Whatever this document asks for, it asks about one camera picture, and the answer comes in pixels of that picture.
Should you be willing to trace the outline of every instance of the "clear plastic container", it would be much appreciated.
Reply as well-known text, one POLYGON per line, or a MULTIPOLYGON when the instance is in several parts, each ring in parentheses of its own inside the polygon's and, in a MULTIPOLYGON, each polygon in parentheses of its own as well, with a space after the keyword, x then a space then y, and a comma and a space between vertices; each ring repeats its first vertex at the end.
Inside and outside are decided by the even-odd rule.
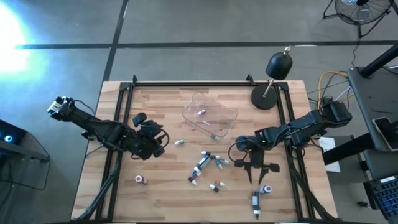
POLYGON ((220 140, 232 128, 238 109, 227 108, 202 93, 195 93, 191 103, 182 110, 182 116, 190 126, 212 139, 220 140))

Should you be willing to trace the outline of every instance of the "lamp base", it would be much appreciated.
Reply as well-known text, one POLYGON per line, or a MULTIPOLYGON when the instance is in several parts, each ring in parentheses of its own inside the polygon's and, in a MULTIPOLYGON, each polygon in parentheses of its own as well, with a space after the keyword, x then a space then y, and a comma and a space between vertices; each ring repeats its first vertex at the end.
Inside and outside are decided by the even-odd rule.
POLYGON ((278 100, 276 92, 273 88, 270 88, 266 97, 263 97, 266 92, 268 85, 259 85, 251 92, 251 103, 259 109, 269 110, 273 108, 278 100))

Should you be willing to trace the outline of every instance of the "black metal frame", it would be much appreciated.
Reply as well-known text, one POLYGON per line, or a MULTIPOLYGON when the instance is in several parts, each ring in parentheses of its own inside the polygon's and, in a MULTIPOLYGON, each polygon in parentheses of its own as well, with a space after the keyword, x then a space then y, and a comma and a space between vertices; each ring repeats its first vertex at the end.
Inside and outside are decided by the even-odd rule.
MULTIPOLYGON (((131 107, 131 101, 132 101, 132 93, 134 87, 155 87, 155 86, 258 86, 258 85, 264 85, 268 84, 268 82, 254 82, 252 79, 251 75, 248 75, 246 78, 246 81, 243 82, 137 82, 137 78, 134 76, 132 82, 123 82, 120 84, 119 88, 119 94, 118 94, 118 101, 116 103, 116 110, 114 114, 114 120, 119 119, 120 115, 120 109, 121 109, 121 104, 123 100, 123 94, 125 90, 129 90, 128 97, 127 97, 127 103, 126 103, 126 110, 125 110, 125 115, 123 122, 127 124, 128 119, 129 119, 129 110, 131 107)), ((293 113, 293 106, 292 102, 290 100, 290 95, 289 95, 289 87, 286 82, 277 82, 273 83, 272 87, 276 90, 278 93, 278 112, 279 112, 279 118, 280 118, 280 123, 285 124, 285 116, 284 116, 284 109, 280 97, 280 91, 283 90, 285 93, 286 97, 286 103, 287 103, 287 109, 289 112, 289 119, 293 120, 294 119, 294 113, 293 113)), ((292 155, 292 148, 286 144, 285 145, 286 153, 287 153, 287 159, 288 159, 288 165, 291 165, 293 163, 293 157, 292 155)), ((104 164, 104 172, 103 172, 103 178, 102 178, 102 183, 101 183, 101 189, 103 189, 104 186, 108 187, 106 190, 109 188, 109 172, 111 168, 111 161, 112 161, 112 156, 113 156, 114 151, 108 150, 108 153, 106 155, 106 160, 104 164)), ((99 199, 99 203, 97 204, 96 207, 93 208, 93 210, 96 208, 96 215, 94 220, 87 220, 90 217, 85 217, 84 220, 73 220, 73 222, 78 222, 78 223, 86 223, 86 222, 112 222, 113 221, 113 213, 114 213, 114 206, 116 204, 116 196, 117 196, 117 190, 118 190, 118 180, 119 180, 119 174, 120 174, 120 166, 121 166, 121 159, 123 156, 123 152, 118 152, 118 157, 115 162, 115 167, 119 167, 118 169, 115 168, 116 170, 116 175, 114 176, 114 179, 112 181, 112 190, 111 190, 111 195, 110 195, 110 200, 109 200, 109 208, 108 208, 108 214, 106 218, 102 218, 103 216, 103 205, 104 205, 104 200, 103 196, 105 193, 103 193, 103 196, 99 199)), ((297 159, 298 163, 300 166, 300 175, 303 178, 303 181, 308 184, 308 179, 307 179, 307 173, 305 171, 305 166, 304 166, 304 160, 301 151, 297 151, 297 159)), ((297 211, 297 219, 301 220, 303 219, 303 211, 302 211, 302 206, 300 202, 300 195, 299 195, 299 190, 297 187, 297 182, 295 179, 292 177, 292 173, 290 172, 290 178, 292 181, 292 191, 293 191, 293 196, 295 200, 295 206, 296 206, 296 211, 297 211)), ((315 218, 315 214, 313 211, 312 204, 310 203, 309 199, 307 196, 305 197, 306 202, 307 202, 307 208, 308 208, 308 216, 309 218, 315 218)))

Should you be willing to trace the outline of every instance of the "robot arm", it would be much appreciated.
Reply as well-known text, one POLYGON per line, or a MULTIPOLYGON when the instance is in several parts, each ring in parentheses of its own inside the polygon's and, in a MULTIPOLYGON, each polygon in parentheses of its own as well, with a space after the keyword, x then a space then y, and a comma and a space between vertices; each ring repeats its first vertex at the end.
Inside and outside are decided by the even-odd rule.
POLYGON ((264 164, 264 151, 271 150, 278 143, 290 138, 290 143, 294 147, 304 147, 311 136, 315 134, 325 134, 326 128, 338 128, 345 126, 351 121, 352 115, 348 112, 344 103, 332 102, 325 105, 320 110, 313 110, 309 114, 299 119, 291 121, 289 124, 280 127, 268 127, 254 132, 254 136, 240 136, 236 139, 236 147, 239 151, 249 153, 250 162, 243 159, 232 160, 236 167, 244 166, 251 183, 250 168, 261 168, 259 184, 262 178, 271 170, 279 171, 278 164, 264 164))
POLYGON ((88 140, 95 137, 108 149, 129 151, 143 160, 150 158, 151 155, 159 157, 164 153, 164 147, 161 146, 162 138, 168 134, 165 133, 155 139, 155 136, 163 131, 163 126, 151 120, 145 121, 147 116, 144 113, 139 113, 133 119, 134 126, 141 127, 139 131, 119 121, 100 120, 78 109, 75 100, 66 96, 57 97, 47 113, 58 121, 73 122, 85 130, 81 134, 83 137, 88 140))

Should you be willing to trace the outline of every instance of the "wooden table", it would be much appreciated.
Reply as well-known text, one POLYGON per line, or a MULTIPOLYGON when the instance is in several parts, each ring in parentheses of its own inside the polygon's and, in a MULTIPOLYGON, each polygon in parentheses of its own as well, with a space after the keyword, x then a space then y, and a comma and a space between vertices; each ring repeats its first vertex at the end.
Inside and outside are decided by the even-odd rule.
MULTIPOLYGON (((288 83, 295 117, 306 115, 310 106, 304 82, 298 80, 288 83)), ((99 119, 113 119, 119 84, 104 83, 96 114, 99 119)), ((195 164, 202 158, 201 151, 209 151, 227 159, 228 148, 238 136, 253 135, 255 130, 269 126, 280 126, 277 107, 265 111, 255 108, 250 102, 251 91, 252 87, 135 87, 129 125, 133 127, 131 119, 136 114, 145 112, 148 119, 164 125, 170 134, 170 144, 162 156, 146 161, 132 160, 130 153, 124 153, 114 222, 256 222, 251 206, 251 191, 258 188, 258 169, 252 169, 253 185, 250 185, 243 168, 228 164, 220 170, 214 162, 197 179, 197 186, 187 180, 195 164), (238 109, 233 128, 221 141, 214 142, 189 126, 182 117, 182 109, 189 104, 194 92, 202 92, 226 107, 238 109), (175 146, 173 143, 179 139, 184 139, 185 144, 175 146), (148 185, 134 181, 138 174, 148 179, 148 185), (209 188, 209 184, 215 180, 226 184, 218 193, 209 188)), ((283 104, 288 118, 285 102, 283 104)), ((97 142, 91 142, 88 151, 98 146, 97 142)), ((234 149, 233 156, 242 156, 241 152, 234 149)), ((106 151, 99 150, 85 160, 72 218, 81 215, 98 193, 105 157, 106 151)), ((336 217, 321 152, 315 147, 308 147, 304 160, 311 190, 327 211, 336 217)), ((270 172, 262 181, 262 184, 271 185, 273 191, 261 195, 259 222, 296 221, 284 145, 281 143, 273 150, 266 151, 264 161, 278 163, 280 172, 270 172)), ((300 193, 303 210, 307 214, 303 193, 300 193)), ((107 211, 106 200, 103 215, 107 211)))

